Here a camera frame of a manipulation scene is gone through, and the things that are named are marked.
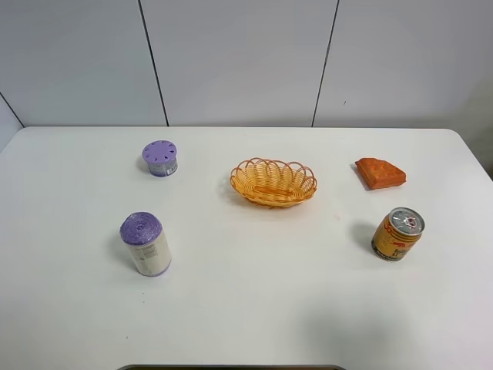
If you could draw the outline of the orange waffle bread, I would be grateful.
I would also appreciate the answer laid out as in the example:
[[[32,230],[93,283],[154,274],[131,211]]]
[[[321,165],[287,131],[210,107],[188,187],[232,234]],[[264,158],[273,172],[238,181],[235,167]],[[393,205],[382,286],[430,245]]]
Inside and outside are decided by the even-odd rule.
[[[407,180],[403,170],[385,160],[361,158],[355,165],[370,190],[399,187]]]

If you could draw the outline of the orange woven basket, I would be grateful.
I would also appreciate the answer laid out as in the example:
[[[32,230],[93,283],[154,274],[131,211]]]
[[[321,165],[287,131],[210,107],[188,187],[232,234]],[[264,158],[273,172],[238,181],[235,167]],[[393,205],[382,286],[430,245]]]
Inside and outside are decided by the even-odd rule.
[[[317,179],[299,162],[254,157],[230,172],[232,188],[249,202],[269,208],[289,208],[312,198]]]

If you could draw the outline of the purple air freshener container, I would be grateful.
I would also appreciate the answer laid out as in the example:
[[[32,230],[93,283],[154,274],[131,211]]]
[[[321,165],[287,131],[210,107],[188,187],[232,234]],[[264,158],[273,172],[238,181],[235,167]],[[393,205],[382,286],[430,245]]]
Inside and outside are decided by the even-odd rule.
[[[168,140],[157,140],[147,144],[142,157],[149,172],[155,177],[167,177],[178,169],[176,145]]]

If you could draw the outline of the purple garbage bag roll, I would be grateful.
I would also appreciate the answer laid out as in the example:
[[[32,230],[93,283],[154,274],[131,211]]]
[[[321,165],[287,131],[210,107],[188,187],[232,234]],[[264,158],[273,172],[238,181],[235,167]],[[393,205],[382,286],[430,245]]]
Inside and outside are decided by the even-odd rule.
[[[163,226],[153,214],[130,214],[119,228],[119,235],[141,275],[157,277],[169,268],[172,255]]]

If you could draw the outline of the gold energy drink can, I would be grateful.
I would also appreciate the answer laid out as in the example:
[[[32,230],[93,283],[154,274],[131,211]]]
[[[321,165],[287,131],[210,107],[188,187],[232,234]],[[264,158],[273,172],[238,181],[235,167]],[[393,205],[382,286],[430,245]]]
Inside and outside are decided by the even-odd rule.
[[[371,240],[374,253],[386,261],[400,261],[419,241],[425,229],[423,217],[407,207],[391,210]]]

